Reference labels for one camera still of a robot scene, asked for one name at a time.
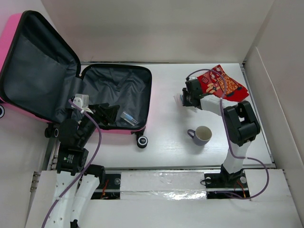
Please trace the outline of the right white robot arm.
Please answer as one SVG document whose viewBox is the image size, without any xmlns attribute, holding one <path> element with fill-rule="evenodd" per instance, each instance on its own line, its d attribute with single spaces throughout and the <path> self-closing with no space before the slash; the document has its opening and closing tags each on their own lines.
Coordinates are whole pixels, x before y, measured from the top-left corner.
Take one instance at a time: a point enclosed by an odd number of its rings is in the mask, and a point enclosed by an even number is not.
<svg viewBox="0 0 304 228">
<path fill-rule="evenodd" d="M 182 105 L 209 111 L 222 117 L 228 139 L 228 153 L 219 174 L 210 174 L 209 188 L 231 188 L 242 176 L 243 163 L 260 124 L 248 101 L 230 102 L 202 91 L 198 79 L 188 79 L 182 89 Z"/>
</svg>

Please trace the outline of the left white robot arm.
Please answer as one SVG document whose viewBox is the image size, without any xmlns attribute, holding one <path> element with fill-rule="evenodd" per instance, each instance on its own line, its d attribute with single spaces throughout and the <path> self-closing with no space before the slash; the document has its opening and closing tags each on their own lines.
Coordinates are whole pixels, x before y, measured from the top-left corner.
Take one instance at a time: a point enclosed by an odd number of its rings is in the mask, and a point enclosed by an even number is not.
<svg viewBox="0 0 304 228">
<path fill-rule="evenodd" d="M 55 192 L 43 228 L 78 228 L 94 191 L 106 182 L 104 166 L 87 159 L 85 145 L 94 131 L 101 132 L 101 125 L 115 122 L 120 106 L 104 103 L 72 107 L 83 118 L 80 122 L 69 118 L 59 126 Z"/>
</svg>

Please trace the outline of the pink hard-shell suitcase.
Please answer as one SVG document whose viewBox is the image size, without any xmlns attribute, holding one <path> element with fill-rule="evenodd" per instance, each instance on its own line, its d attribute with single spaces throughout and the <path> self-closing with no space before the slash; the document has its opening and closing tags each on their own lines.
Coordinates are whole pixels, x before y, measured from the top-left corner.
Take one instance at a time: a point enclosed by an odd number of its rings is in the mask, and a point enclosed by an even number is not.
<svg viewBox="0 0 304 228">
<path fill-rule="evenodd" d="M 110 133 L 136 135 L 145 148 L 144 135 L 152 93 L 152 73 L 136 65 L 91 64 L 82 67 L 74 50 L 45 17 L 33 10 L 11 15 L 0 36 L 0 100 L 48 124 L 47 138 L 57 137 L 68 118 L 81 120 L 69 99 L 89 95 L 89 105 L 119 105 L 114 124 L 101 125 Z M 122 112 L 138 121 L 135 126 Z"/>
</svg>

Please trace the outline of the red patterned cloth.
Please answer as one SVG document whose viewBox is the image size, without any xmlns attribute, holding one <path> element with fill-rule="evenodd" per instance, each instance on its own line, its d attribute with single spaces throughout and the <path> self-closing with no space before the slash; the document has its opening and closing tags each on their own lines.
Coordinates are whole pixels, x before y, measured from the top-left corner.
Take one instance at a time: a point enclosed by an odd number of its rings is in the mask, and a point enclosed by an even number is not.
<svg viewBox="0 0 304 228">
<path fill-rule="evenodd" d="M 213 67 L 214 71 L 221 74 L 223 80 L 218 74 L 208 71 L 198 77 L 203 93 L 212 94 L 216 97 L 222 97 L 232 102 L 241 102 L 249 96 L 248 90 L 229 77 L 221 65 Z"/>
</svg>

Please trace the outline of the white tissue packet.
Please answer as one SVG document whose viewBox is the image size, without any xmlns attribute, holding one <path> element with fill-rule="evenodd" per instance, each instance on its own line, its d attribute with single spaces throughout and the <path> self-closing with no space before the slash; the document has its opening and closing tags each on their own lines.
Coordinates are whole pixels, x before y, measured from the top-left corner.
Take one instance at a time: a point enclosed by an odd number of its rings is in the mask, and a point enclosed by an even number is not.
<svg viewBox="0 0 304 228">
<path fill-rule="evenodd" d="M 183 104 L 182 104 L 182 101 L 183 101 L 182 94 L 177 93 L 173 96 L 173 98 L 174 98 L 175 104 L 177 106 L 177 109 L 179 111 L 183 111 L 183 112 L 187 111 L 187 112 L 193 112 L 193 113 L 198 112 L 197 108 L 195 108 L 193 106 L 183 106 Z"/>
</svg>

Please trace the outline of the purple ceramic mug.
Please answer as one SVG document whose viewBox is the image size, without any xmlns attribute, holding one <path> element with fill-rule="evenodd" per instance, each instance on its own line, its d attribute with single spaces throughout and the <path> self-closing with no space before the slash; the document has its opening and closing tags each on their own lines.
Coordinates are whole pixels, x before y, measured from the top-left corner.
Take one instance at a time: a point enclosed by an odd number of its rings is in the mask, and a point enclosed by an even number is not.
<svg viewBox="0 0 304 228">
<path fill-rule="evenodd" d="M 187 134 L 197 146 L 204 146 L 212 138 L 212 131 L 206 126 L 199 126 L 195 130 L 188 129 Z"/>
</svg>

